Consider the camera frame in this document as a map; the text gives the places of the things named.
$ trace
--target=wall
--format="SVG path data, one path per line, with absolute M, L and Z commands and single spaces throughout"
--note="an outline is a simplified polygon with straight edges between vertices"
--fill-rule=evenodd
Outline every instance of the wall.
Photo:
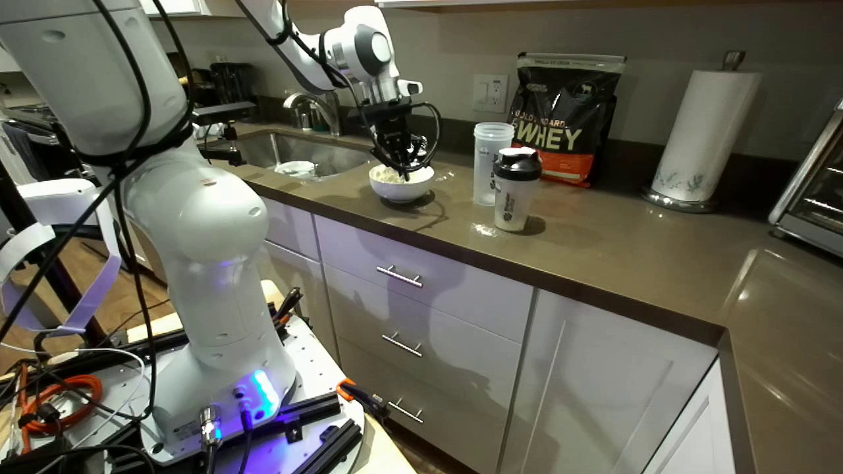
M 295 12 L 302 31 L 341 25 L 341 12 Z M 508 75 L 519 50 L 623 52 L 628 75 L 612 138 L 663 146 L 694 70 L 713 70 L 731 49 L 749 50 L 745 72 L 765 75 L 738 153 L 802 160 L 843 99 L 843 9 L 696 5 L 696 9 L 555 9 L 555 12 L 388 12 L 403 77 L 450 118 L 471 112 L 471 75 Z M 245 21 L 179 21 L 194 66 L 248 60 L 258 93 L 295 87 L 285 63 Z

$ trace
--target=blue led light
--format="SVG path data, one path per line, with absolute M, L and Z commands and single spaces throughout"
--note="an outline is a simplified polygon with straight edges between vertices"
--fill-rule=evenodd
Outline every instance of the blue led light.
M 272 388 L 267 371 L 258 368 L 258 371 L 251 378 L 251 384 L 252 384 L 256 397 L 258 397 L 252 415 L 263 411 L 263 416 L 275 416 L 275 415 L 280 411 L 280 407 L 283 407 L 283 397 L 280 397 L 280 392 Z

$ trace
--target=sink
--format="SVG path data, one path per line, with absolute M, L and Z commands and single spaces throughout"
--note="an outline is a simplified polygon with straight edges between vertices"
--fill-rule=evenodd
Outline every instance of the sink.
M 308 142 L 299 138 L 288 138 L 280 131 L 256 131 L 234 139 L 245 164 L 258 170 L 277 170 L 288 160 L 308 160 L 317 164 L 317 178 L 342 175 L 349 170 L 359 170 L 371 156 L 353 149 Z

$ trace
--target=cup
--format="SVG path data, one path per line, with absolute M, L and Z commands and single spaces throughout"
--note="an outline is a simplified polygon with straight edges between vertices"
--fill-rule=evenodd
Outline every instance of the cup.
M 542 167 L 532 149 L 504 149 L 496 160 L 496 226 L 521 232 Z
M 492 205 L 492 167 L 501 149 L 508 149 L 515 138 L 515 128 L 504 122 L 480 122 L 475 128 L 475 193 L 471 200 L 476 205 Z

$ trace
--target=paper towel roll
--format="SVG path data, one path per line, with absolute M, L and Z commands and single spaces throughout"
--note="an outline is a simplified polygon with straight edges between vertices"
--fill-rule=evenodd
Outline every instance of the paper towel roll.
M 760 75 L 694 72 L 653 193 L 681 203 L 706 203 L 713 196 L 760 83 Z

